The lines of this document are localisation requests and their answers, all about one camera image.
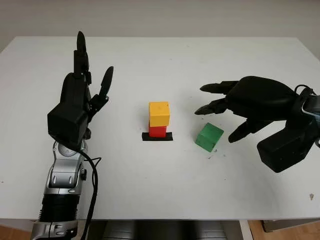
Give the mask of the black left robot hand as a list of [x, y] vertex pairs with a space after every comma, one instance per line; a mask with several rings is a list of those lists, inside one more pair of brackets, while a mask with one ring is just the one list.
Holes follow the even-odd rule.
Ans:
[[66, 140], [79, 143], [93, 116], [109, 101], [108, 92], [113, 80], [114, 67], [107, 68], [101, 82], [98, 94], [91, 96], [89, 85], [92, 75], [89, 70], [84, 34], [79, 31], [76, 40], [76, 50], [73, 52], [73, 72], [69, 73], [63, 82], [60, 102], [66, 106], [69, 129], [63, 134]]

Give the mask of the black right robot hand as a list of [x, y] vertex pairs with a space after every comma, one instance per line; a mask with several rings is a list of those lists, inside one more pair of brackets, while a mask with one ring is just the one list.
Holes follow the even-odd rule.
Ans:
[[264, 77], [245, 76], [237, 81], [210, 83], [200, 88], [203, 92], [223, 94], [195, 111], [196, 115], [222, 114], [226, 110], [246, 119], [232, 132], [228, 141], [237, 142], [254, 134], [274, 121], [290, 116], [298, 94], [287, 85]]

